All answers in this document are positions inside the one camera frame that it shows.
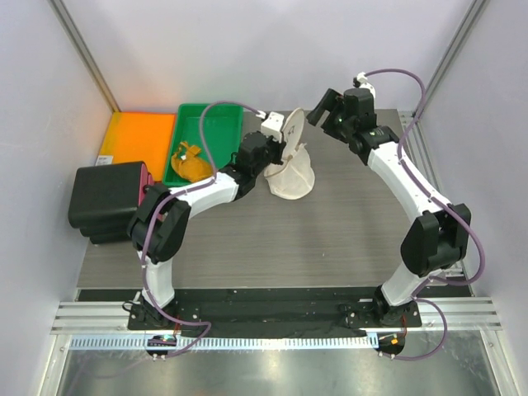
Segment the orange lace bra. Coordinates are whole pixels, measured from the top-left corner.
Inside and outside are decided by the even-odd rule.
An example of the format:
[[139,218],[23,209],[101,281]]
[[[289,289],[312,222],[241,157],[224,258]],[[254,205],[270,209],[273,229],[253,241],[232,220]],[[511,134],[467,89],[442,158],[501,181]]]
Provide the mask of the orange lace bra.
[[190,183],[200,182],[212,177],[214,172],[211,164],[203,159],[202,149],[195,144],[181,141],[177,151],[171,156],[172,170],[182,179]]

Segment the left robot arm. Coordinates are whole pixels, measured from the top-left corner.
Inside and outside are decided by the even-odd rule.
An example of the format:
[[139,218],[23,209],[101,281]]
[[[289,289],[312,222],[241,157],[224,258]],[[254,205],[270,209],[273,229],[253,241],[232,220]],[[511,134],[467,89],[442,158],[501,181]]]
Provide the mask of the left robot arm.
[[127,229],[139,254],[143,281],[139,301],[130,304],[129,330],[168,329],[173,323],[210,327],[209,322],[177,317],[172,259],[182,246],[188,221],[217,205],[243,198],[267,166],[282,163],[285,146],[281,132],[252,132],[243,137],[231,161],[213,177],[176,190],[162,183],[148,188]]

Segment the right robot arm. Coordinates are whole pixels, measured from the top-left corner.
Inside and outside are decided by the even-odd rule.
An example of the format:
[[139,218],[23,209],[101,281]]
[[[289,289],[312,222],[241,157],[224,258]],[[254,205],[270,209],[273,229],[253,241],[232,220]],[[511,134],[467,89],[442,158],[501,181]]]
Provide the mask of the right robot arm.
[[329,88],[306,120],[345,143],[387,185],[409,219],[400,245],[402,262],[372,299],[375,323],[396,327],[419,290],[465,257],[469,234],[464,227],[471,220],[470,210],[436,195],[408,160],[400,138],[390,127],[378,125],[369,89],[339,93]]

